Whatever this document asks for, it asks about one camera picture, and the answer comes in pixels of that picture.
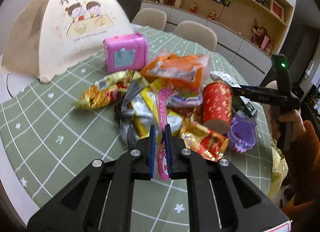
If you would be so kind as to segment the orange sleeve forearm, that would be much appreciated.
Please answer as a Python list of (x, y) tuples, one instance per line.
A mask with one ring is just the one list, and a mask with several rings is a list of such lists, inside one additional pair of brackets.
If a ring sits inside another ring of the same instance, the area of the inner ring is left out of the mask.
[(305, 132), (290, 144), (284, 156), (295, 191), (293, 203), (282, 211), (297, 222), (312, 209), (319, 210), (319, 139), (310, 121), (303, 122)]

